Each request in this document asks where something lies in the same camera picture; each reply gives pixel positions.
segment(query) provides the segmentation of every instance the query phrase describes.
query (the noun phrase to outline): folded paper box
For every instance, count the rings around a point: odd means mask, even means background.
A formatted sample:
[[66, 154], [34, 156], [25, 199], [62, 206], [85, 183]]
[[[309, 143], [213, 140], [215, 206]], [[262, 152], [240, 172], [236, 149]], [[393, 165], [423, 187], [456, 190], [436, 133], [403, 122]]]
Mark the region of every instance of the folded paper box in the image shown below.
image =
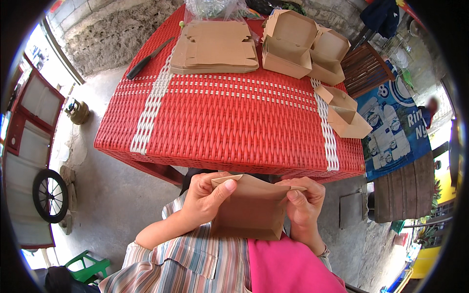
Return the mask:
[[324, 85], [314, 91], [329, 105], [327, 122], [342, 138], [365, 138], [373, 129], [357, 113], [358, 103], [345, 92]]
[[293, 10], [274, 10], [264, 28], [262, 67], [295, 78], [306, 76], [318, 29], [314, 20]]
[[173, 74], [244, 73], [259, 68], [246, 23], [191, 21], [181, 32], [169, 62]]
[[221, 204], [211, 236], [280, 240], [287, 191], [306, 188], [274, 185], [247, 174], [212, 179], [212, 187], [228, 179], [236, 180], [238, 186]]
[[341, 83], [345, 75], [340, 62], [349, 49], [350, 42], [346, 37], [332, 29], [320, 27], [310, 49], [312, 64], [308, 76], [329, 85]]

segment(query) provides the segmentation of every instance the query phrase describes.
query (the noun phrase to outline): water bottle banner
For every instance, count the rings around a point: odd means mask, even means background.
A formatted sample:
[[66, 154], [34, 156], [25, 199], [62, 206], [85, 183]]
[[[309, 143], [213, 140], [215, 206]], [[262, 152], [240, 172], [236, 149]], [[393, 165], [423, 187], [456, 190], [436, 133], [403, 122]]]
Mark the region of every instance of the water bottle banner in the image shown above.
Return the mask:
[[396, 69], [396, 80], [356, 99], [358, 112], [373, 127], [362, 139], [366, 176], [373, 180], [397, 170], [431, 151], [422, 113]]

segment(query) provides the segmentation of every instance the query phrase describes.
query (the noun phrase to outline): open food box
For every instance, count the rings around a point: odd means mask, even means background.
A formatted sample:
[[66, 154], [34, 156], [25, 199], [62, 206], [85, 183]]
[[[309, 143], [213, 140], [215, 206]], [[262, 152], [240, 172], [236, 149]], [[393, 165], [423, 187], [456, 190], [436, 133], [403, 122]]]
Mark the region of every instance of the open food box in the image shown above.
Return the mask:
[[310, 48], [319, 33], [316, 22], [293, 10], [276, 9], [264, 29], [262, 67], [302, 78], [311, 71]]
[[236, 180], [238, 186], [220, 205], [211, 236], [280, 240], [287, 191], [306, 188], [274, 185], [248, 174], [212, 179], [212, 187], [228, 179]]
[[358, 103], [345, 92], [319, 85], [314, 91], [328, 105], [327, 122], [343, 138], [365, 138], [373, 129], [356, 111]]
[[309, 77], [329, 85], [337, 85], [345, 80], [340, 62], [350, 49], [348, 39], [338, 32], [324, 27], [319, 28], [318, 37], [310, 49], [312, 68]]
[[274, 10], [266, 21], [263, 40], [264, 69], [295, 78], [307, 75], [330, 85], [345, 79], [340, 62], [350, 48], [349, 41], [306, 16]]

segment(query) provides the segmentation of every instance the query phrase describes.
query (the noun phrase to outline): fingernail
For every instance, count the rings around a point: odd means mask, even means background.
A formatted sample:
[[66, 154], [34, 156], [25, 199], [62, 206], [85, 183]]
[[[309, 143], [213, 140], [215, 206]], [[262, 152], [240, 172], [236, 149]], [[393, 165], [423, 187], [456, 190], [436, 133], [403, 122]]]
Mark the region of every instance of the fingernail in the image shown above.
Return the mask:
[[289, 195], [290, 200], [294, 200], [294, 199], [296, 199], [296, 198], [299, 196], [299, 194], [297, 193], [297, 191], [298, 191], [298, 190], [292, 190], [292, 191], [289, 191], [289, 192], [287, 193], [287, 195]]
[[233, 192], [236, 189], [236, 183], [233, 179], [225, 181], [225, 187], [228, 191]]

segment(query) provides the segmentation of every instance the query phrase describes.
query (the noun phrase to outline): pink cloth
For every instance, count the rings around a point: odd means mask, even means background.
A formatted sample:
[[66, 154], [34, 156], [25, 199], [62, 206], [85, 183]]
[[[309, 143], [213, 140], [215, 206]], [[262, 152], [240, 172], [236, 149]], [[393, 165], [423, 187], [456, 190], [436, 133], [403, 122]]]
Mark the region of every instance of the pink cloth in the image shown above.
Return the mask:
[[347, 292], [303, 243], [284, 233], [279, 241], [248, 239], [252, 292]]

